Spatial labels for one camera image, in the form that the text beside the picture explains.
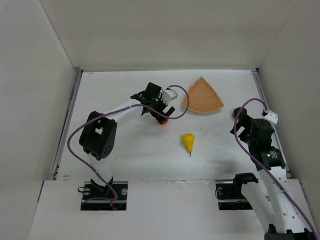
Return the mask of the fake orange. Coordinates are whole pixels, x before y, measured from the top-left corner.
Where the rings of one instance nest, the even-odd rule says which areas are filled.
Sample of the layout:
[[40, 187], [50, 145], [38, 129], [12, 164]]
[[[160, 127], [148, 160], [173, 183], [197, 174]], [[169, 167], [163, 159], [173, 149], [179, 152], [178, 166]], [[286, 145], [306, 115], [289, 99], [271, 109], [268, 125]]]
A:
[[166, 125], [169, 119], [165, 119], [163, 122], [158, 122], [159, 125]]

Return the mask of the fake yellow pear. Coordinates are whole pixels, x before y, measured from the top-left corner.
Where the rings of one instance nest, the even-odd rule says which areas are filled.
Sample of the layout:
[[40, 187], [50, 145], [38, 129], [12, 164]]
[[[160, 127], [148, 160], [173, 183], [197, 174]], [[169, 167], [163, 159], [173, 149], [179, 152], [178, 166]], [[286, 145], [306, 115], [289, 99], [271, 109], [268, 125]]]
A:
[[191, 156], [193, 151], [193, 145], [195, 142], [195, 136], [191, 133], [184, 134], [181, 138], [181, 141], [186, 147], [187, 151], [189, 152], [189, 156]]

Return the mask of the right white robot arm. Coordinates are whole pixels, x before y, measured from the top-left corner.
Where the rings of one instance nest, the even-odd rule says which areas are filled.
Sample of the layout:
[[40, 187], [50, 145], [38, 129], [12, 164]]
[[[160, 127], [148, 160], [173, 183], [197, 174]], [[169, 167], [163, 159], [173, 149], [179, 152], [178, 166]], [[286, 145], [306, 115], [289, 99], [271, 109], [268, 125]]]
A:
[[235, 191], [251, 205], [264, 230], [265, 240], [317, 240], [316, 230], [288, 191], [286, 164], [282, 153], [272, 145], [275, 132], [266, 119], [242, 116], [230, 131], [254, 163], [266, 193], [253, 173], [238, 173]]

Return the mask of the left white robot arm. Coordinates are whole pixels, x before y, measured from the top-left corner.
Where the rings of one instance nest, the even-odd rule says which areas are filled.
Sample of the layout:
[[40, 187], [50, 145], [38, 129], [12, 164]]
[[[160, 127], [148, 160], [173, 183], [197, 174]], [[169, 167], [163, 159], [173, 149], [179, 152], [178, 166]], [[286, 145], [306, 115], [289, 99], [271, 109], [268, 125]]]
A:
[[150, 113], [159, 124], [164, 124], [175, 108], [170, 107], [167, 112], [164, 110], [177, 97], [178, 94], [171, 88], [163, 89], [150, 82], [145, 90], [132, 95], [124, 104], [113, 109], [116, 114], [102, 117], [85, 126], [79, 144], [86, 154], [97, 161], [105, 159], [114, 148], [119, 127], [146, 113]]

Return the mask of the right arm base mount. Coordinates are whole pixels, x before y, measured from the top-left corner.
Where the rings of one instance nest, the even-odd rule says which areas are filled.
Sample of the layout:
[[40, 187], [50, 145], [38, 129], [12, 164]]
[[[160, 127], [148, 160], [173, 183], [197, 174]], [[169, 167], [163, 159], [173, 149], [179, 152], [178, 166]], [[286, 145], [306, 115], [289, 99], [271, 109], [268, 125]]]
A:
[[247, 199], [239, 192], [236, 192], [231, 181], [215, 182], [215, 197], [218, 200], [218, 208], [221, 211], [244, 211], [252, 210]]

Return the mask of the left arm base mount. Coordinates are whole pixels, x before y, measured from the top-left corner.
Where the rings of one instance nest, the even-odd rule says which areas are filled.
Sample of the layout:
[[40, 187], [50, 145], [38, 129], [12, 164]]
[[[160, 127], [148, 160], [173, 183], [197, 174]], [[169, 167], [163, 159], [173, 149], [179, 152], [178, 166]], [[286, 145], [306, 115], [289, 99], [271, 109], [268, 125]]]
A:
[[110, 181], [107, 185], [99, 185], [93, 179], [86, 181], [77, 191], [82, 194], [81, 211], [125, 211], [129, 183], [127, 181]]

